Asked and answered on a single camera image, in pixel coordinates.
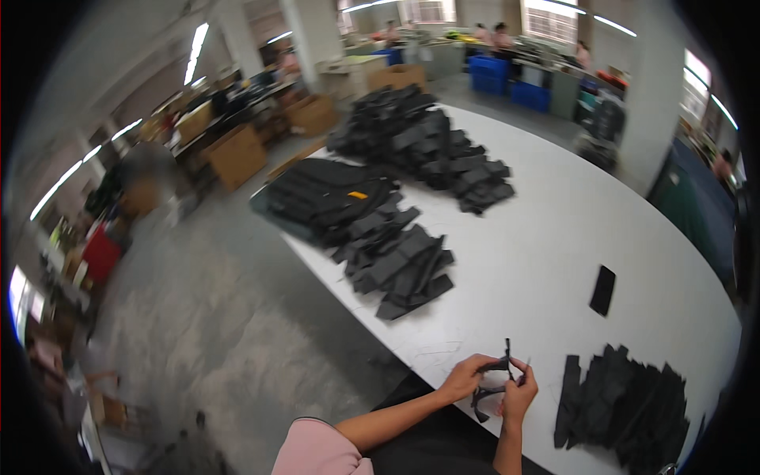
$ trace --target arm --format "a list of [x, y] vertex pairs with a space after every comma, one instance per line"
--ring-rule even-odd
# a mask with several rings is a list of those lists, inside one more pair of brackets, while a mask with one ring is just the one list
[[458, 363], [436, 391], [397, 406], [344, 420], [335, 429], [364, 453], [391, 440], [438, 409], [472, 394], [483, 377], [477, 369], [495, 361], [498, 359], [491, 356], [472, 355]]
[[496, 456], [493, 458], [493, 468], [501, 475], [520, 475], [522, 473], [522, 422], [525, 411], [536, 397], [538, 385], [530, 366], [515, 358], [511, 358], [510, 362], [523, 372], [525, 380], [520, 386], [517, 386], [514, 381], [505, 383], [502, 433], [499, 436], [499, 445], [496, 447]]

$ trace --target concrete floor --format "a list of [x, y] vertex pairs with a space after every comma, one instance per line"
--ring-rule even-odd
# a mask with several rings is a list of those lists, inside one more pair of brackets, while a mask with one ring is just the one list
[[[431, 92], [563, 147], [579, 130], [494, 105], [466, 80], [431, 83]], [[174, 227], [163, 208], [139, 220], [111, 277], [82, 366], [120, 372], [116, 394], [152, 409], [156, 441], [189, 431], [167, 458], [184, 473], [213, 473], [219, 452], [227, 473], [268, 474], [293, 419], [336, 423], [366, 412], [409, 371], [248, 208], [266, 172], [309, 142], [270, 150], [266, 169], [233, 193], [217, 187]], [[123, 458], [119, 450], [106, 446], [109, 458]]]

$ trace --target fabric pile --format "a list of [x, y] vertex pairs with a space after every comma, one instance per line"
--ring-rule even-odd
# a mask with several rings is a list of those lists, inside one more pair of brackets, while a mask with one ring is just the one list
[[454, 287], [447, 275], [437, 275], [454, 263], [451, 251], [443, 249], [445, 236], [433, 238], [419, 224], [404, 230], [420, 212], [399, 211], [400, 199], [394, 193], [349, 226], [352, 240], [333, 255], [337, 263], [347, 261], [345, 274], [355, 292], [386, 292], [377, 312], [383, 320], [406, 315]]
[[463, 212], [480, 215], [512, 197], [515, 190], [505, 181], [510, 168], [489, 161], [486, 148], [474, 146], [464, 131], [452, 131], [441, 109], [428, 110], [434, 105], [435, 97], [416, 84], [372, 92], [354, 103], [349, 122], [330, 135], [327, 148], [448, 190]]
[[583, 383], [576, 355], [565, 361], [554, 446], [613, 449], [632, 475], [657, 473], [675, 463], [686, 439], [686, 381], [665, 364], [662, 371], [628, 359], [610, 345], [594, 356]]
[[356, 292], [386, 292], [378, 318], [394, 320], [441, 296], [454, 284], [443, 269], [454, 262], [445, 236], [431, 237], [420, 212], [399, 211], [393, 180], [373, 166], [307, 158], [291, 166], [251, 200], [276, 226], [323, 248], [338, 246], [336, 263]]

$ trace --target blue plastic crate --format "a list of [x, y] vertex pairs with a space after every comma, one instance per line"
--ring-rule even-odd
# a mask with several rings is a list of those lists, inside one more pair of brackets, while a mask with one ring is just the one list
[[549, 102], [551, 99], [551, 91], [543, 87], [524, 82], [517, 82], [512, 86], [512, 102], [538, 112], [549, 112]]
[[504, 95], [505, 82], [502, 78], [492, 76], [482, 76], [479, 74], [470, 75], [470, 85], [473, 90], [483, 93]]
[[504, 59], [491, 58], [490, 56], [470, 56], [468, 59], [470, 74], [473, 71], [491, 71], [491, 76], [506, 78], [509, 63]]
[[401, 50], [400, 49], [378, 49], [377, 51], [373, 51], [373, 55], [386, 55], [386, 61], [388, 63], [388, 66], [392, 65], [402, 65], [404, 63], [404, 60], [401, 58]]

